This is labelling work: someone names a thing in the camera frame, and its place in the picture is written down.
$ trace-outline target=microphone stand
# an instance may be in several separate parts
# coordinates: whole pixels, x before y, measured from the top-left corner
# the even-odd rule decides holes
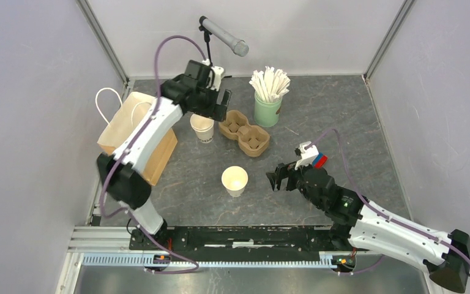
[[[212,32],[208,31],[203,25],[199,26],[199,31],[204,33],[204,42],[206,43],[206,50],[208,51],[208,59],[210,59],[210,66],[214,66],[212,55],[210,53],[210,35]]]

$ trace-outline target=white bag handle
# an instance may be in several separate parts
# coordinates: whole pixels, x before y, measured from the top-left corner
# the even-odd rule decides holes
[[[116,96],[118,97],[118,100],[120,101],[120,107],[123,106],[123,102],[121,100],[120,94],[118,94],[118,92],[116,92],[116,90],[113,89],[113,88],[102,88],[102,89],[98,90],[98,92],[96,93],[96,96],[94,97],[94,103],[96,104],[96,109],[98,109],[98,112],[103,117],[103,120],[109,125],[109,121],[105,118],[105,115],[103,115],[102,111],[100,110],[100,107],[98,106],[98,95],[100,95],[100,93],[103,90],[111,90],[112,92],[116,93]]]
[[[152,105],[152,103],[151,103],[151,102],[148,102],[148,101],[141,101],[141,102],[138,102],[136,105],[134,105],[134,107],[132,108],[132,111],[130,112],[130,124],[131,124],[132,126],[134,126],[134,120],[133,120],[133,118],[134,118],[134,110],[136,110],[136,107],[138,107],[139,104],[143,104],[143,103],[148,103],[148,104],[151,104],[151,105]]]

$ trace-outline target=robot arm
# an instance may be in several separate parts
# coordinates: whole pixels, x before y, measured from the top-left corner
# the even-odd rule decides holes
[[[309,144],[302,143],[296,149],[301,159],[287,165],[279,164],[274,172],[266,173],[273,190],[275,187],[279,190],[281,181],[287,178],[286,190],[299,190],[307,200],[324,211],[334,222],[330,236],[335,247],[347,251],[355,247],[393,257],[429,273],[438,285],[464,293],[469,265],[441,242],[434,242],[409,227],[453,244],[470,258],[468,234],[459,230],[448,234],[424,227],[365,198],[366,205],[354,191],[336,185],[325,169],[312,166],[318,150],[315,146],[306,148]],[[390,216],[389,219],[369,206]]]
[[[226,119],[231,91],[225,90],[221,104],[217,104],[223,77],[224,69],[210,66],[209,60],[191,60],[185,73],[161,85],[162,96],[159,98],[161,101],[158,112],[153,115],[153,104],[128,139],[112,155],[102,153],[97,159],[102,184],[113,165],[118,164],[121,159],[106,191],[121,206],[128,208],[140,225],[152,235],[160,232],[166,223],[149,199],[151,185],[140,174],[163,136],[187,112],[216,121]],[[150,127],[140,132],[149,119]],[[134,144],[127,150],[132,141]]]

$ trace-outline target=red and blue block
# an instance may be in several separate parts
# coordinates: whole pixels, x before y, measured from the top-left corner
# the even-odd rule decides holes
[[[327,161],[328,157],[323,155],[323,153],[318,154],[318,156],[313,160],[313,166],[315,168],[322,167]]]

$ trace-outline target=green cup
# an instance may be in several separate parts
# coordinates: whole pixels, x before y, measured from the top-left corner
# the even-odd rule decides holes
[[[265,103],[255,93],[255,122],[261,127],[272,127],[278,122],[282,99],[274,103]]]

